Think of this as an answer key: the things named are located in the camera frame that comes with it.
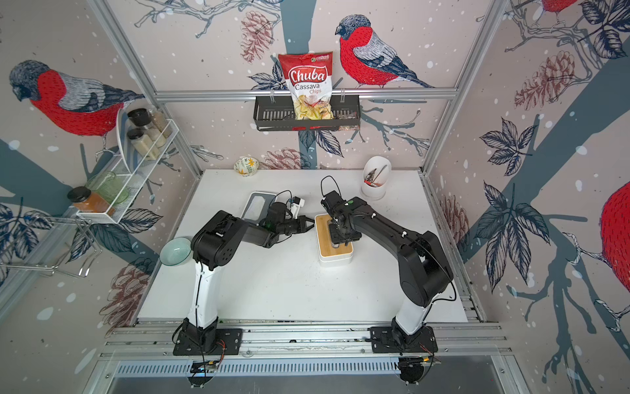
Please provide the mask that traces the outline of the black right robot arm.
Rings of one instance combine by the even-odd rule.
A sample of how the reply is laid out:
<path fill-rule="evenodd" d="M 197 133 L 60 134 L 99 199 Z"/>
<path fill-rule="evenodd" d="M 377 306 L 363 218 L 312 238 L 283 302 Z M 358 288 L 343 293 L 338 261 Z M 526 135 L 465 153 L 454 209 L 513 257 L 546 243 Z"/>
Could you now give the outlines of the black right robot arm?
<path fill-rule="evenodd" d="M 391 335 L 398 346 L 409 346 L 428 331 L 431 307 L 443 301 L 441 294 L 454 287 L 454 274 L 436 234 L 404 228 L 377 213 L 361 198 L 344 200 L 336 191 L 323 196 L 322 206 L 331 216 L 338 241 L 357 241 L 367 236 L 397 260 L 403 305 L 392 321 Z"/>

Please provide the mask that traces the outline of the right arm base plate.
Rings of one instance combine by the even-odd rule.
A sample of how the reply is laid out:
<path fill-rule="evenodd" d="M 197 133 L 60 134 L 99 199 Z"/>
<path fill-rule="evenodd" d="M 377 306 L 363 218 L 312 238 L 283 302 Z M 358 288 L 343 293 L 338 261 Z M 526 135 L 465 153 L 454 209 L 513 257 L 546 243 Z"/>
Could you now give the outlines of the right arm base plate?
<path fill-rule="evenodd" d="M 428 353 L 438 352 L 438 345 L 432 327 L 428 325 L 414 334 L 406 334 L 398 326 L 375 326 L 369 329 L 372 352 L 375 354 Z"/>

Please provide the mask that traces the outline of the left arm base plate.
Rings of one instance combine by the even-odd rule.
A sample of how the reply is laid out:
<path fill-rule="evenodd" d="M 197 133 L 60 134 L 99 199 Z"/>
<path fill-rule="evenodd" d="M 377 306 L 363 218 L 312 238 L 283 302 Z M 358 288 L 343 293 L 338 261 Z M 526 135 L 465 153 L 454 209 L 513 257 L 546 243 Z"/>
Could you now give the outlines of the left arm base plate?
<path fill-rule="evenodd" d="M 237 356 L 241 347 L 242 329 L 220 328 L 217 330 L 215 345 L 200 349 L 186 333 L 179 332 L 172 354 L 174 356 Z"/>

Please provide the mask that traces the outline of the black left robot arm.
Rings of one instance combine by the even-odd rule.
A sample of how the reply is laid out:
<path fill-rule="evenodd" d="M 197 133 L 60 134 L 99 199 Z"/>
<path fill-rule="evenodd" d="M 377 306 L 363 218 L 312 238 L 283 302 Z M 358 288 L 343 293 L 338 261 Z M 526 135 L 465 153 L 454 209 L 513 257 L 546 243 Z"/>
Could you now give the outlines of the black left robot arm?
<path fill-rule="evenodd" d="M 314 228 L 315 221 L 304 215 L 294 216 L 284 203 L 273 202 L 257 223 L 218 211 L 192 239 L 195 261 L 195 287 L 190 312 L 183 321 L 182 333 L 201 346 L 217 341 L 217 296 L 221 268 L 235 256 L 241 243 L 269 249 L 282 236 L 303 234 Z"/>

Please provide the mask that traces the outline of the grey tissue box lid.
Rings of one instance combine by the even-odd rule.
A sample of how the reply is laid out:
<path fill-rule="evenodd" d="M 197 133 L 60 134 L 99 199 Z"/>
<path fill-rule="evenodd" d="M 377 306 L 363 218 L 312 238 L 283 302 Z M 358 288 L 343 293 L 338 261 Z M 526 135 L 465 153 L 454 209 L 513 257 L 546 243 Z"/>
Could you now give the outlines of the grey tissue box lid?
<path fill-rule="evenodd" d="M 267 216 L 269 206 L 276 200 L 276 195 L 264 191 L 254 191 L 249 195 L 241 218 L 249 223 L 258 224 Z"/>

